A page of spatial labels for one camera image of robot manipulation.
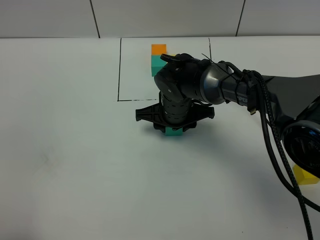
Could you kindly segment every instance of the toy block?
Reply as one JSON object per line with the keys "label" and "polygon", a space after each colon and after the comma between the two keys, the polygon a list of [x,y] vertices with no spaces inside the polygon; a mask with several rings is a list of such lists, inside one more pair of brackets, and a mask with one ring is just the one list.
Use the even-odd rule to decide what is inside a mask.
{"label": "toy block", "polygon": [[160,58],[160,55],[151,56],[151,75],[154,77],[167,63]]}
{"label": "toy block", "polygon": [[161,55],[167,53],[166,44],[152,44],[151,45],[151,55]]}
{"label": "toy block", "polygon": [[302,169],[298,165],[294,165],[293,173],[298,185],[316,184],[320,181],[319,178]]}
{"label": "toy block", "polygon": [[171,127],[165,127],[165,136],[182,136],[182,133],[184,132],[183,127],[179,129],[174,129]]}

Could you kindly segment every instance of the teal block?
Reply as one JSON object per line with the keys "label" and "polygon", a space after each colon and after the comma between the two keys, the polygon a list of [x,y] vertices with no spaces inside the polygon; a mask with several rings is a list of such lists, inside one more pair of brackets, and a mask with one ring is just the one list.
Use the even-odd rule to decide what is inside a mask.
{"label": "teal block", "polygon": [[154,77],[167,63],[163,61],[161,55],[151,55],[151,75]]}
{"label": "teal block", "polygon": [[184,132],[183,127],[179,129],[173,129],[171,127],[165,127],[165,136],[182,136],[182,133]]}

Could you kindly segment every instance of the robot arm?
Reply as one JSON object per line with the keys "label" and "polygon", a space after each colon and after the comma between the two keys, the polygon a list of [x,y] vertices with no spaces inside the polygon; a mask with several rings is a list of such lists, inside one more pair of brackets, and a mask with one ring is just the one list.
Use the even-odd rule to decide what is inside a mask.
{"label": "robot arm", "polygon": [[[161,59],[168,64],[154,77],[160,90],[159,103],[136,110],[137,121],[153,122],[162,132],[165,127],[186,131],[201,119],[214,118],[214,108],[202,102],[235,102],[251,114],[260,110],[258,82],[251,71],[240,71],[229,62],[194,59],[185,53],[174,57],[163,54]],[[287,153],[301,168],[320,177],[320,75],[262,77]]]}

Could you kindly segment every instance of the yellow block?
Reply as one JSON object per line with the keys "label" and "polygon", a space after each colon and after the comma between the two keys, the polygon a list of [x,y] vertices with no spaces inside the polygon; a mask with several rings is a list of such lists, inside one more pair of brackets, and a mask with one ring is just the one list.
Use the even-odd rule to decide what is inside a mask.
{"label": "yellow block", "polygon": [[299,185],[316,184],[320,181],[319,178],[302,169],[298,165],[294,165],[293,173]]}
{"label": "yellow block", "polygon": [[152,44],[151,45],[151,54],[152,55],[161,55],[167,53],[166,44]]}

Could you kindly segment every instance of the white wall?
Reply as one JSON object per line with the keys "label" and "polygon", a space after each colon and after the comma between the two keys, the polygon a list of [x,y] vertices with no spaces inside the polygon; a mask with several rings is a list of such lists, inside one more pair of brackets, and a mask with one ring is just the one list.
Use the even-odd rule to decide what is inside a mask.
{"label": "white wall", "polygon": [[320,35],[319,0],[246,0],[238,36]]}
{"label": "white wall", "polygon": [[243,0],[92,0],[102,37],[235,36]]}
{"label": "white wall", "polygon": [[0,38],[98,37],[89,0],[1,0]]}

